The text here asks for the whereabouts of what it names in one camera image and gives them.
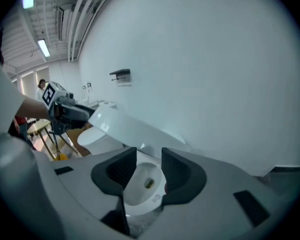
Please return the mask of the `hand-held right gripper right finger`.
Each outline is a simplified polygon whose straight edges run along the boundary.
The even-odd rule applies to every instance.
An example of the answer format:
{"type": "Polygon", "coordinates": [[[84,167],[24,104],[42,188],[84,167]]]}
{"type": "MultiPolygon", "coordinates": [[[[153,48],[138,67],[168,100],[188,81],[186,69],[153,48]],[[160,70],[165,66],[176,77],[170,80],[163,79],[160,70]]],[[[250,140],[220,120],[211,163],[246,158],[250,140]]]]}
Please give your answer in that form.
{"type": "Polygon", "coordinates": [[[288,204],[237,166],[163,148],[161,213],[143,240],[262,240],[288,204]]]}

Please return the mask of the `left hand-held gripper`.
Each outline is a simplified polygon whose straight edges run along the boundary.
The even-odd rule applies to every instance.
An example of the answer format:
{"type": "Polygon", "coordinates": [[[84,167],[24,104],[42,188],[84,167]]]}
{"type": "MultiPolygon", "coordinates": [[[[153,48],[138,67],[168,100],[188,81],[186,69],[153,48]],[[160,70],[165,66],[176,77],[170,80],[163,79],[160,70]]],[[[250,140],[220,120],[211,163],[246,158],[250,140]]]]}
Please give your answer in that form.
{"type": "Polygon", "coordinates": [[[69,128],[70,120],[88,121],[95,110],[93,108],[75,104],[74,94],[68,92],[59,83],[50,81],[42,95],[42,101],[48,110],[52,131],[63,134],[69,128]],[[61,120],[54,117],[54,106],[58,105],[58,115],[61,120]]]}

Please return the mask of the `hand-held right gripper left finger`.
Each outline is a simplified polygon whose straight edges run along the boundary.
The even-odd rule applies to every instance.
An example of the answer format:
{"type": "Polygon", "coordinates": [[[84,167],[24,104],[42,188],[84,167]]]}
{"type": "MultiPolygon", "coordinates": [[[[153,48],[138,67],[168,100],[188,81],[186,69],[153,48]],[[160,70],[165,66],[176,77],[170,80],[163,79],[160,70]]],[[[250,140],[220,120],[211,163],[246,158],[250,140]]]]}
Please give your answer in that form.
{"type": "Polygon", "coordinates": [[[135,147],[57,162],[34,157],[62,236],[130,236],[123,191],[136,169],[135,147]]]}

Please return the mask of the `person's left hand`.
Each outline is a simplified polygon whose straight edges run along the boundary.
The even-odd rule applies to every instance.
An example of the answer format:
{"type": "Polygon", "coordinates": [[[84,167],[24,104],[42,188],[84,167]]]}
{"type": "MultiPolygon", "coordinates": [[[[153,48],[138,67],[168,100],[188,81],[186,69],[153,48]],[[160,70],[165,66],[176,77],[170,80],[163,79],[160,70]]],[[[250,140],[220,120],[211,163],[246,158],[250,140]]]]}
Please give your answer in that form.
{"type": "Polygon", "coordinates": [[[62,106],[59,106],[59,105],[55,105],[54,106],[54,118],[57,120],[57,121],[60,121],[62,118],[63,118],[63,107],[62,106]]]}

